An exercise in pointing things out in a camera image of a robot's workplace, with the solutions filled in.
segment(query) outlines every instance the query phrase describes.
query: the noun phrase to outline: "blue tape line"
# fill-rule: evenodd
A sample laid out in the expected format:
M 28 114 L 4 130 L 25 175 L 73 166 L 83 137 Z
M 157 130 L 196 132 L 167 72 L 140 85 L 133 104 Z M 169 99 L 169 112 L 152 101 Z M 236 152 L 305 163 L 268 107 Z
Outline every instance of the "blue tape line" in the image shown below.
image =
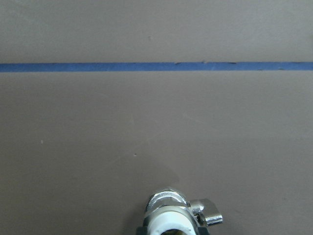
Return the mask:
M 160 62 L 0 64 L 0 72 L 313 71 L 313 62 Z

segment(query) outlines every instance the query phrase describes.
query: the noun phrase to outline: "blue tape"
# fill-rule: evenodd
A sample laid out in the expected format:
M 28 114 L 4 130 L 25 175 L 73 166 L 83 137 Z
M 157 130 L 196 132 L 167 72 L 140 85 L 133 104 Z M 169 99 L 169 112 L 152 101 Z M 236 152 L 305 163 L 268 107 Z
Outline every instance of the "blue tape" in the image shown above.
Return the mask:
M 313 62 L 160 62 L 0 64 L 0 72 L 313 71 Z

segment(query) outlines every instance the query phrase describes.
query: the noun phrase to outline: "painter's tape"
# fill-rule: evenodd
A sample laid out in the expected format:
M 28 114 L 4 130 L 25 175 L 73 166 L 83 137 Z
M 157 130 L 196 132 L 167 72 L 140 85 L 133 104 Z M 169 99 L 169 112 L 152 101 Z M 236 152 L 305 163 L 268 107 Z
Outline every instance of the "painter's tape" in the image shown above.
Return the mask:
M 313 71 L 313 62 L 160 62 L 0 64 L 0 72 Z

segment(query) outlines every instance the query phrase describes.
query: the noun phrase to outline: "metal valve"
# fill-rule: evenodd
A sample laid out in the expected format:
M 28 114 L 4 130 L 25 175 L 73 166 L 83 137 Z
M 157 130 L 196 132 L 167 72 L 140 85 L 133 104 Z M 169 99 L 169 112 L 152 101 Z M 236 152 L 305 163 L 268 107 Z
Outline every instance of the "metal valve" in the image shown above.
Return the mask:
M 150 196 L 143 226 L 136 235 L 209 235 L 207 227 L 222 222 L 210 200 L 187 201 L 181 192 L 166 188 Z

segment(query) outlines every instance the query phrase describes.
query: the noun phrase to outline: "chrome valve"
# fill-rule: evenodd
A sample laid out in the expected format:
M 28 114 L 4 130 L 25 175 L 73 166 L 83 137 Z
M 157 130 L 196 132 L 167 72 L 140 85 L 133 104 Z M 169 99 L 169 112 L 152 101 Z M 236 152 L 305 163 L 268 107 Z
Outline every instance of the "chrome valve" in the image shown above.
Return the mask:
M 136 235 L 209 235 L 207 227 L 222 222 L 210 200 L 187 201 L 181 192 L 166 188 L 150 196 Z

